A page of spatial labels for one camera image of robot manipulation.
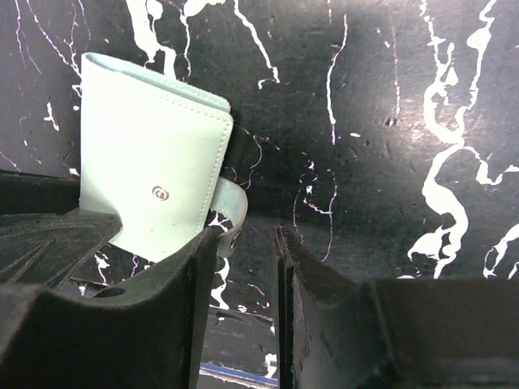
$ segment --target wallet stitching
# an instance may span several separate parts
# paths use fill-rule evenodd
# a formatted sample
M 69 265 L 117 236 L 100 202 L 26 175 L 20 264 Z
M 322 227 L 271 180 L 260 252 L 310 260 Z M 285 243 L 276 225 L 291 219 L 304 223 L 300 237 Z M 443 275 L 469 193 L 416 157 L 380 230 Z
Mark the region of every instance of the wallet stitching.
M 217 105 L 218 107 L 221 105 L 220 104 L 220 101 L 218 101 L 216 98 L 212 97 L 211 95 L 207 95 L 207 94 L 204 94 L 202 92 L 198 92 L 196 90 L 190 90 L 191 88 L 189 88 L 188 86 L 182 84 L 180 81 L 178 81 L 178 83 L 172 83 L 171 81 L 167 81 L 167 80 L 163 80 L 161 79 L 161 77 L 157 77 L 155 75 L 151 75 L 149 76 L 150 79 L 153 79 L 154 81 L 157 81 L 157 82 L 160 82 L 160 83 L 163 83 L 169 87 L 172 87 L 172 88 L 177 88 L 177 89 L 181 89 L 183 90 L 184 92 L 187 92 L 187 93 L 190 93 L 191 95 L 193 96 L 197 96 L 197 97 L 200 97 L 202 99 L 205 99 L 205 100 L 208 100 L 208 101 L 211 101 L 212 103 L 214 103 L 215 105 Z
M 225 123 L 224 133 L 222 134 L 221 140 L 220 140 L 220 148 L 218 149 L 217 158 L 216 158 L 216 160 L 214 162 L 214 166 L 212 167 L 211 178 L 209 179 L 208 192 L 205 195 L 204 203 L 202 204 L 202 209 L 200 210 L 200 216 L 199 216 L 199 219 L 198 219 L 198 224 L 197 224 L 196 229 L 195 229 L 195 233 L 198 233 L 200 231 L 200 229 L 202 228 L 201 224 L 204 222 L 202 220 L 204 218 L 204 209 L 206 207 L 208 207 L 209 193 L 211 192 L 211 188 L 212 188 L 212 185 L 214 183 L 215 172 L 217 170 L 217 166 L 218 166 L 218 163 L 219 163 L 220 158 L 221 158 L 221 154 L 222 154 L 221 151 L 223 149 L 225 138 L 226 138 L 227 134 L 229 133 L 229 130 L 232 129 L 232 125 L 231 125 L 231 123 L 225 122 L 225 120 L 223 118 L 218 118 L 218 117 L 213 116 L 213 115 L 208 115 L 208 114 L 206 114 L 204 112 L 198 111 L 198 110 L 193 109 L 193 108 L 186 107 L 186 106 L 181 105 L 181 104 L 179 104 L 179 103 L 177 103 L 175 101 L 168 100 L 168 99 L 164 98 L 163 96 L 158 96 L 158 95 L 156 95 L 154 93 L 149 93 L 149 94 L 151 96 L 159 99 L 159 100 L 165 101 L 168 104 L 176 105 L 176 106 L 178 106 L 181 109 L 184 109 L 184 110 L 187 110 L 187 111 L 191 111 L 191 112 L 195 112 L 195 113 L 198 113 L 198 114 L 200 114 L 202 116 L 205 116 L 206 118 L 211 118 L 211 119 L 217 120 L 219 122 L 224 122 Z
M 224 134 L 221 136 L 221 141 L 220 141 L 220 148 L 218 149 L 218 154 L 217 154 L 217 160 L 215 161 L 214 163 L 214 166 L 212 168 L 212 172 L 211 172 L 211 179 L 209 180 L 209 188 L 208 188 L 208 193 L 205 195 L 205 199 L 204 199 L 204 205 L 202 206 L 202 210 L 200 211 L 200 217 L 198 219 L 198 226 L 196 228 L 196 232 L 198 232 L 202 226 L 201 224 L 204 222 L 202 220 L 202 218 L 204 217 L 204 209 L 207 207 L 209 207 L 209 204 L 208 204 L 208 200 L 209 200 L 209 192 L 211 191 L 211 186 L 212 184 L 214 183 L 214 176 L 215 176 L 215 172 L 217 170 L 217 166 L 218 166 L 218 162 L 221 158 L 221 150 L 222 148 L 224 147 L 224 142 L 225 142 L 225 136 L 226 136 L 226 131 L 224 132 Z
M 101 69 L 105 70 L 105 71 L 111 71 L 110 68 L 108 67 L 105 67 L 101 64 L 99 64 L 98 62 L 96 61 L 93 61 L 89 58 L 87 58 L 87 60 L 92 63 L 94 66 L 99 66 Z M 132 79 L 135 79 L 137 81 L 139 81 L 139 79 L 137 79 L 136 77 L 130 75 L 130 74 L 127 74 L 125 73 L 124 71 L 121 73 L 122 75 L 126 75 L 128 77 L 131 77 Z M 199 92 L 197 91 L 196 87 L 193 86 L 193 85 L 189 85 L 188 83 L 182 83 L 180 81 L 177 80 L 177 83 L 173 83 L 172 81 L 168 80 L 168 79 L 163 79 L 162 77 L 160 77 L 159 74 L 157 75 L 154 75 L 154 74 L 151 74 L 151 75 L 143 75 L 143 77 L 146 77 L 150 80 L 153 80 L 153 81 L 157 81 L 158 83 L 163 83 L 171 88 L 178 88 L 178 89 L 182 89 L 184 92 L 187 92 L 187 93 L 190 93 L 191 95 L 193 96 L 197 96 L 197 97 L 200 97 L 202 99 L 205 99 L 205 100 L 208 100 L 208 101 L 211 101 L 214 105 L 217 106 L 218 109 L 221 109 L 220 105 L 223 105 L 221 104 L 222 101 L 219 101 L 216 97 L 213 97 L 212 96 L 212 93 L 211 92 L 206 92 L 206 93 L 202 93 L 202 92 Z

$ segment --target wallet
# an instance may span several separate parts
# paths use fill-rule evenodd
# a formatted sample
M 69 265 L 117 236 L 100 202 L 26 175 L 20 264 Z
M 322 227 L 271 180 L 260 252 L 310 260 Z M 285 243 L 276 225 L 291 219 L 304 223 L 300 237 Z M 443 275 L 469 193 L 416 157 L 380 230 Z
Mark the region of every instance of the wallet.
M 159 262 L 196 236 L 212 209 L 232 222 L 218 241 L 218 254 L 231 255 L 247 197 L 219 177 L 229 102 L 99 53 L 84 53 L 81 71 L 79 211 L 118 215 L 122 228 L 109 242 Z

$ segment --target white veins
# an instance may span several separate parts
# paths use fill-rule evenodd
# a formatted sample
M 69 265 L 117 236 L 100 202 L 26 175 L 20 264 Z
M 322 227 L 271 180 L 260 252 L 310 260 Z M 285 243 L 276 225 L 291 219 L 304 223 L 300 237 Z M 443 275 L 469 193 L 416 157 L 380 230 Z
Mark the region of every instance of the white veins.
M 31 6 L 31 3 L 29 2 L 29 0 L 25 0 L 25 1 L 26 1 L 27 5 L 28 5 L 29 10 L 31 11 L 32 18 L 34 19 L 34 23 L 36 23 L 36 26 L 38 27 L 38 30 L 40 30 L 40 32 L 43 35 L 43 37 L 45 38 L 45 40 L 50 44 L 50 47 L 52 47 L 53 50 L 56 52 L 56 54 L 61 58 L 62 62 L 65 65 L 69 66 L 76 73 L 76 75 L 81 78 L 81 74 L 79 72 L 79 68 L 78 68 L 78 66 L 74 62 L 73 55 L 72 55 L 72 59 L 67 59 L 65 57 L 65 55 L 56 46 L 54 41 L 50 38 L 50 36 L 47 33 L 47 31 L 41 26 L 40 20 L 38 19 L 38 16 L 36 15 L 34 10 L 32 9 L 32 6 Z M 66 42 L 66 43 L 67 43 L 67 45 L 69 47 L 71 47 L 71 45 L 73 44 L 73 41 L 72 42 Z
M 90 40 L 92 39 L 92 33 L 90 32 L 90 28 L 88 28 L 87 19 L 86 19 L 85 16 L 84 16 L 84 5 L 83 5 L 83 3 L 81 2 L 81 0 L 78 0 L 78 3 L 79 3 L 79 8 L 81 8 L 81 15 L 83 16 L 84 26 L 85 26 L 86 29 L 87 29 L 88 42 L 90 42 Z
M 80 177 L 79 173 L 78 173 L 78 169 L 76 168 L 70 168 L 68 169 L 69 173 L 72 175 L 72 176 L 77 176 L 77 177 Z
M 247 17 L 240 11 L 239 8 L 239 0 L 234 0 L 234 14 L 242 21 L 243 25 L 251 31 L 252 39 L 254 40 L 254 43 L 258 46 L 259 51 L 263 55 L 263 58 L 265 60 L 265 65 L 268 69 L 272 71 L 272 77 L 273 81 L 276 83 L 280 83 L 279 80 L 279 72 L 277 70 L 277 67 L 273 66 L 270 62 L 270 57 L 267 54 L 267 50 L 265 49 L 265 46 L 263 45 L 263 42 L 261 41 L 260 37 L 258 36 L 258 32 L 256 31 L 256 28 L 254 27 L 254 24 L 252 24 Z M 261 79 L 258 81 L 258 89 L 263 88 L 263 83 L 265 81 L 268 81 L 268 79 Z
M 187 76 L 186 79 L 188 79 L 191 76 L 191 61 L 189 59 L 188 53 L 189 48 L 191 46 L 191 32 L 189 31 L 189 24 L 187 23 L 187 17 L 184 15 L 183 11 L 180 10 L 180 23 L 184 26 L 186 29 L 186 47 L 184 48 L 184 52 L 182 55 L 186 59 L 187 62 Z
M 277 370 L 277 355 L 271 353 L 265 355 L 265 362 L 263 363 L 263 366 L 267 368 L 265 377 L 272 378 Z
M 389 24 L 391 25 L 391 36 L 392 36 L 391 47 L 392 47 L 393 69 L 394 69 L 394 84 L 395 84 L 395 92 L 397 94 L 397 107 L 395 108 L 395 118 L 398 118 L 398 115 L 400 114 L 400 83 L 398 81 L 397 31 L 395 29 L 395 23 L 392 20 L 391 14 L 389 14 Z
M 265 293 L 264 293 L 264 292 L 263 292 L 259 287 L 257 287 L 257 286 L 254 285 L 254 284 L 247 284 L 247 285 L 250 286 L 251 288 L 256 289 L 260 295 L 262 295 L 263 297 L 265 297 Z
M 480 167 L 476 180 L 482 184 L 497 185 L 502 181 L 502 174 L 498 176 L 494 181 L 488 178 L 488 164 L 483 161 L 479 154 L 474 150 L 473 147 L 465 147 L 465 140 L 463 134 L 465 131 L 465 118 L 464 115 L 467 111 L 470 111 L 478 99 L 478 81 L 481 76 L 481 65 L 483 62 L 483 55 L 487 49 L 488 42 L 491 39 L 490 27 L 494 21 L 494 18 L 487 17 L 489 12 L 494 5 L 496 0 L 491 0 L 480 12 L 479 19 L 485 23 L 485 26 L 478 29 L 467 39 L 466 44 L 478 51 L 478 59 L 476 63 L 475 76 L 470 85 L 470 103 L 469 105 L 462 106 L 455 114 L 455 120 L 457 123 L 457 129 L 450 130 L 446 126 L 439 124 L 436 121 L 436 108 L 438 103 L 433 101 L 435 96 L 440 96 L 446 99 L 448 92 L 447 86 L 455 86 L 458 83 L 456 71 L 452 65 L 454 44 L 450 42 L 447 48 L 447 60 L 446 62 L 440 61 L 440 45 L 445 42 L 444 38 L 440 38 L 435 34 L 433 18 L 427 13 L 427 1 L 422 0 L 420 6 L 423 20 L 427 23 L 431 41 L 428 46 L 432 46 L 434 49 L 434 60 L 436 64 L 436 75 L 433 83 L 426 89 L 423 97 L 423 118 L 426 123 L 426 128 L 434 134 L 440 141 L 446 144 L 450 144 L 448 149 L 438 153 L 432 162 L 431 169 L 427 175 L 427 178 L 423 184 L 422 195 L 424 196 L 427 205 L 437 214 L 444 215 L 449 213 L 453 216 L 455 223 L 452 227 L 444 229 L 440 226 L 434 233 L 426 233 L 420 237 L 411 247 L 408 252 L 408 257 L 412 261 L 413 253 L 424 254 L 429 258 L 436 260 L 436 267 L 434 277 L 438 278 L 441 275 L 444 267 L 452 263 L 456 257 L 457 252 L 461 248 L 461 239 L 465 235 L 469 228 L 469 220 L 466 215 L 463 205 L 459 202 L 456 195 L 448 188 L 441 186 L 436 182 L 436 177 L 440 172 L 440 169 L 444 165 L 445 161 L 455 152 L 461 149 L 471 151 L 480 162 Z M 505 172 L 516 172 L 519 168 L 510 166 Z M 443 237 L 448 235 L 448 244 L 444 247 Z
M 342 43 L 339 47 L 339 50 L 335 52 L 332 56 L 332 61 L 330 62 L 330 66 L 328 68 L 328 73 L 326 74 L 326 102 L 327 102 L 327 110 L 328 117 L 330 120 L 330 125 L 332 126 L 332 144 L 335 145 L 335 124 L 337 120 L 333 114 L 333 106 L 332 106 L 332 72 L 335 64 L 337 62 L 337 57 L 342 52 L 342 50 L 346 46 L 346 39 L 348 38 L 348 19 L 347 14 L 344 14 L 344 35 L 342 36 Z
M 308 160 L 308 163 L 309 163 L 308 170 L 310 170 L 313 173 L 313 175 L 314 175 L 314 177 L 311 179 L 311 181 L 312 182 L 317 182 L 319 177 L 317 175 L 315 175 L 315 163 L 314 163 L 313 160 Z M 332 243 L 333 243 L 333 203 L 334 203 L 335 199 L 337 198 L 337 191 L 338 191 L 338 185 L 337 185 L 337 180 L 335 178 L 335 172 L 333 172 L 331 169 L 326 169 L 326 171 L 332 175 L 332 182 L 333 182 L 333 194 L 332 194 L 332 197 L 330 198 L 330 200 L 328 202 L 328 208 L 327 209 L 323 209 L 323 208 L 315 205 L 311 201 L 311 197 L 313 195 L 313 185 L 307 185 L 305 187 L 305 190 L 304 190 L 304 194 L 305 195 L 302 198 L 302 202 L 305 205 L 307 205 L 310 209 L 312 209 L 316 213 L 319 213 L 320 215 L 327 215 L 328 219 L 329 219 L 330 239 L 328 241 L 328 247 L 326 249 L 326 254 L 323 257 L 323 259 L 321 259 L 321 262 L 323 262 L 326 259 L 328 259 L 328 257 L 330 256 L 330 252 L 332 251 Z M 307 175 L 306 173 L 301 174 L 301 176 L 299 177 L 299 183 L 300 184 L 302 184 L 302 179 L 306 175 Z M 299 227 L 298 227 L 298 224 L 297 224 L 297 218 L 298 218 L 297 205 L 298 205 L 299 197 L 300 197 L 302 192 L 303 192 L 303 190 L 302 190 L 302 188 L 300 188 L 298 190 L 298 193 L 295 196 L 294 205 L 293 205 L 293 209 L 292 209 L 292 223 L 293 223 L 293 226 L 294 226 L 297 234 L 300 237 L 301 244 L 304 243 L 304 236 L 299 231 Z
M 245 190 L 251 188 L 252 174 L 255 172 L 255 169 L 258 167 L 258 165 L 261 163 L 261 160 L 263 159 L 263 148 L 261 147 L 261 143 L 258 140 L 258 136 L 252 135 L 252 139 L 254 140 L 254 143 L 256 143 L 256 147 L 258 148 L 258 160 L 249 168 L 249 179 L 247 181 L 247 186 L 245 187 Z
M 207 5 L 223 4 L 225 0 L 187 0 L 184 4 L 184 15 L 189 18 L 198 15 Z
M 56 119 L 54 119 L 54 115 L 52 113 L 52 105 L 50 104 L 50 101 L 47 103 L 47 113 L 49 114 L 49 116 L 43 118 L 44 122 L 51 122 L 54 129 L 56 131 L 59 131 L 59 124 L 56 121 Z
M 19 54 L 22 56 L 22 62 L 24 63 L 24 67 L 25 67 L 25 57 L 24 57 L 24 53 L 22 52 L 22 41 L 19 38 L 19 30 L 20 30 L 20 27 L 21 27 L 22 15 L 20 14 L 20 11 L 19 11 L 18 0 L 15 0 L 15 5 L 16 5 L 16 10 L 18 11 L 18 15 L 16 16 L 16 23 L 17 23 L 17 25 L 16 25 L 16 40 L 18 41 Z
M 223 383 L 232 383 L 234 385 L 241 385 L 243 387 L 249 387 L 250 389 L 265 389 L 265 387 L 266 387 L 263 383 L 255 383 L 252 381 L 248 381 L 248 380 L 246 381 L 244 379 L 235 378 L 230 375 L 219 374 L 212 370 L 206 370 L 203 367 L 200 368 L 199 373 L 200 373 L 200 375 L 207 375 L 209 377 L 219 379 Z
M 331 7 L 330 2 L 331 2 L 330 0 L 326 1 L 327 6 L 328 6 L 328 24 L 332 24 L 332 19 L 333 19 L 332 7 Z
M 154 63 L 158 51 L 163 51 L 164 74 L 176 78 L 174 63 L 177 52 L 170 47 L 161 45 L 155 33 L 155 22 L 162 17 L 163 7 L 157 0 L 127 0 L 131 16 L 135 44 L 148 56 L 148 62 Z M 150 26 L 148 15 L 152 16 Z
M 493 246 L 485 255 L 485 266 L 483 267 L 483 275 L 485 278 L 496 277 L 495 269 L 499 266 L 501 260 L 506 254 L 506 250 L 508 249 L 508 244 L 511 241 L 515 241 L 519 238 L 519 224 L 514 225 L 505 235 L 501 238 L 500 242 Z M 493 266 L 489 266 L 488 259 L 491 253 L 496 252 L 497 256 L 495 257 L 495 262 Z M 517 267 L 519 266 L 519 262 L 516 262 L 513 266 L 513 269 L 508 274 L 508 279 L 510 280 L 515 273 L 517 272 Z
M 21 172 L 21 170 L 18 168 L 18 165 L 10 158 L 7 158 L 3 152 L 0 152 L 0 157 L 9 162 L 11 166 L 16 169 L 17 172 Z
M 226 228 L 220 221 L 218 221 L 218 213 L 216 213 L 215 217 L 211 222 L 208 224 L 209 226 L 217 225 L 220 226 L 224 231 L 229 231 L 228 228 Z M 229 305 L 223 300 L 221 297 L 221 294 L 224 292 L 225 288 L 227 288 L 227 277 L 229 276 L 229 260 L 227 258 L 222 258 L 224 261 L 224 267 L 217 271 L 214 274 L 218 274 L 221 277 L 222 284 L 214 289 L 211 290 L 211 297 L 214 298 L 216 301 L 218 301 L 218 306 L 214 306 L 212 304 L 209 304 L 209 306 L 213 308 L 219 308 L 221 310 L 228 310 L 230 307 Z
M 106 277 L 103 274 L 103 269 L 110 267 L 109 263 L 106 262 L 108 257 L 105 254 L 101 253 L 100 251 L 97 251 L 94 255 L 94 258 L 96 259 L 96 262 L 97 262 L 97 271 L 99 272 L 99 275 L 103 279 L 103 285 L 107 285 Z

